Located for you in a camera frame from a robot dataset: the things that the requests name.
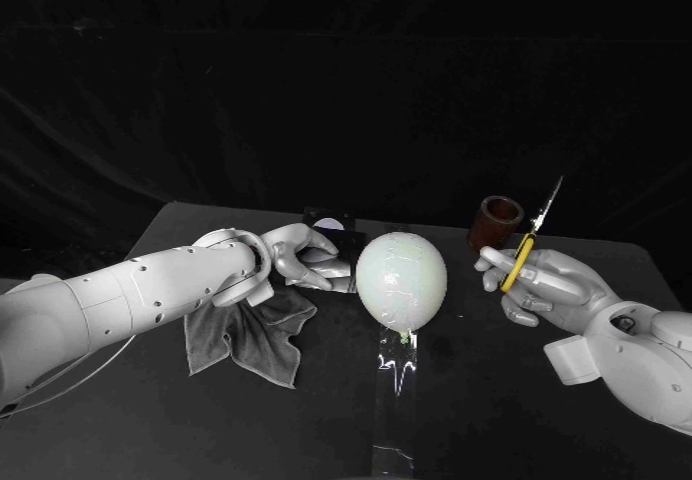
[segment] yellow scissors handle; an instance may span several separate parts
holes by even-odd
[[[519,244],[519,248],[516,249],[515,253],[515,266],[512,267],[512,271],[500,282],[500,290],[508,293],[512,285],[515,284],[516,276],[519,275],[519,271],[522,270],[523,264],[526,262],[526,258],[531,253],[531,249],[534,248],[534,243],[536,241],[536,235],[534,232],[529,232],[523,236],[522,243]]]

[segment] scissor blade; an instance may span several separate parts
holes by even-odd
[[[555,195],[558,194],[559,186],[562,185],[562,178],[564,178],[564,175],[559,176],[559,180],[558,180],[558,183],[555,184],[555,188],[552,189],[551,196],[548,197],[544,208],[541,209],[541,214],[538,215],[536,221],[534,222],[534,232],[541,228],[541,225],[544,224],[545,215],[548,214],[552,201],[555,200]]]

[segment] white balloon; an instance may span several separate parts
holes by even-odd
[[[356,265],[358,294],[375,320],[405,334],[436,316],[447,269],[433,244],[412,233],[388,233],[365,247]]]

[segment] scissors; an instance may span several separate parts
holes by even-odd
[[[531,232],[523,236],[522,243],[519,244],[519,248],[516,249],[515,253],[515,266],[512,271],[505,275],[502,282],[500,282],[500,290],[508,293],[512,285],[515,284],[516,276],[519,275],[519,271],[522,270],[523,263],[526,262],[526,258],[531,253],[531,249],[534,248],[534,244],[536,242],[536,232],[544,224],[545,216],[548,214],[548,210],[551,209],[552,201],[555,200],[555,195],[558,194],[559,186],[562,185],[562,178],[564,175],[559,177],[558,183],[555,184],[555,188],[552,189],[551,196],[545,202],[544,208],[538,213],[538,217],[532,220],[532,228]]]

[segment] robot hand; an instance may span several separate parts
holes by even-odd
[[[271,261],[277,272],[291,280],[314,285],[322,290],[332,290],[330,281],[313,272],[296,258],[296,252],[307,247],[316,247],[336,256],[339,250],[329,239],[316,232],[306,224],[294,223],[267,232],[261,239],[267,245]]]
[[[483,287],[492,292],[515,264],[515,250],[497,251],[485,247],[476,270],[485,272]],[[502,297],[505,315],[529,327],[538,325],[536,312],[554,325],[583,334],[596,314],[621,302],[596,271],[572,257],[555,250],[534,250]]]

